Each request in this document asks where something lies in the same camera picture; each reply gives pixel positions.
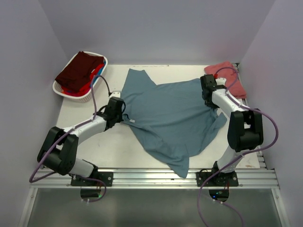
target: blue-gray fabric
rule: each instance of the blue-gray fabric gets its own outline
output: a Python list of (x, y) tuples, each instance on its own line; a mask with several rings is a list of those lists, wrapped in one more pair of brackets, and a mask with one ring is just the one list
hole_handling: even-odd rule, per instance
[(180, 177), (226, 123), (204, 105), (200, 79), (156, 85), (147, 73), (130, 69), (121, 98), (128, 124), (143, 148)]

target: gray wall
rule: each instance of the gray wall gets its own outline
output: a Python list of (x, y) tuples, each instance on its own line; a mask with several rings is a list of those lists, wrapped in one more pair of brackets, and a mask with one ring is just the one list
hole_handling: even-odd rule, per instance
[(239, 62), (274, 0), (39, 0), (68, 57), (110, 63)]
[[(250, 105), (269, 113), (280, 128), (277, 144), (264, 155), (276, 169), (294, 227), (303, 222), (302, 9), (302, 0), (276, 0), (240, 64)], [(268, 144), (274, 132), (264, 123)]]
[(0, 226), (14, 227), (58, 117), (61, 99), (51, 85), (67, 59), (36, 0), (2, 0), (0, 31)]

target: folded pink towel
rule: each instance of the folded pink towel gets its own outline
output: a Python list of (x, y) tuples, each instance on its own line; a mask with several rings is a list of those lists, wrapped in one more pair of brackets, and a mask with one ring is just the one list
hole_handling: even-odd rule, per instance
[[(225, 61), (216, 65), (210, 65), (204, 68), (206, 74), (215, 74), (219, 69), (223, 67), (233, 67), (229, 61)], [(236, 78), (237, 74), (231, 69), (223, 69), (218, 72), (218, 77), (226, 78), (225, 86), (228, 87)], [(242, 87), (240, 81), (237, 81), (230, 89), (230, 93), (236, 98), (246, 98), (246, 91)]]

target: maroon towel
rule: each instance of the maroon towel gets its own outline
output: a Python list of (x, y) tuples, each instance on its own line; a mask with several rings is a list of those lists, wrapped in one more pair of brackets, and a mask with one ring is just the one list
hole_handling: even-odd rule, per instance
[[(229, 61), (225, 61), (216, 65), (210, 65), (204, 68), (206, 74), (215, 74), (219, 69), (224, 67), (234, 68)], [(224, 69), (218, 72), (218, 77), (226, 78), (225, 86), (228, 87), (236, 78), (237, 74), (231, 69)], [(230, 93), (236, 98), (246, 98), (246, 91), (238, 80), (230, 89)]]
[(90, 82), (91, 72), (104, 61), (103, 57), (91, 56), (79, 52), (74, 59), (56, 77), (56, 81), (72, 92), (79, 92), (80, 88)]

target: white plastic basket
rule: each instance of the white plastic basket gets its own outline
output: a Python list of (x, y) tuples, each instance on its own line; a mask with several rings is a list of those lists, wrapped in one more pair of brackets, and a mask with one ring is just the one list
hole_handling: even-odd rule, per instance
[[(92, 56), (104, 57), (105, 65), (104, 65), (104, 68), (103, 68), (103, 70), (102, 70), (102, 72), (101, 72), (101, 75), (103, 75), (103, 74), (104, 74), (104, 71), (105, 71), (105, 69), (106, 69), (107, 63), (108, 63), (107, 58), (106, 58), (105, 56), (101, 55), (101, 54), (97, 54), (97, 53), (93, 53), (93, 52), (88, 52), (88, 51), (84, 51), (84, 52), (87, 53), (87, 54), (89, 54), (89, 55), (92, 55)], [(68, 64), (74, 59), (74, 57), (75, 57), (76, 55), (77, 55), (77, 54), (75, 54), (75, 55), (70, 59), (70, 61), (66, 64), (66, 66), (68, 66)], [(100, 77), (98, 77), (98, 78), (96, 79), (96, 82), (95, 82), (94, 85), (93, 85), (94, 91), (97, 90), (97, 88), (99, 87), (101, 81), (102, 81), (102, 78), (100, 78)], [(57, 81), (54, 81), (54, 83), (53, 83), (53, 91), (54, 91), (55, 93), (57, 93), (58, 95), (60, 95), (60, 96), (63, 96), (63, 97), (65, 97), (65, 98), (68, 98), (68, 99), (70, 99), (70, 100), (72, 100), (72, 101), (79, 102), (79, 103), (85, 103), (85, 102), (89, 101), (89, 100), (91, 99), (91, 97), (92, 97), (92, 96), (91, 96), (91, 89), (88, 91), (88, 93), (86, 93), (85, 95), (80, 96), (80, 97), (74, 97), (74, 96), (69, 96), (69, 95), (63, 94), (63, 93), (62, 93), (63, 90), (62, 90), (62, 88), (61, 88), (61, 85), (60, 85)]]

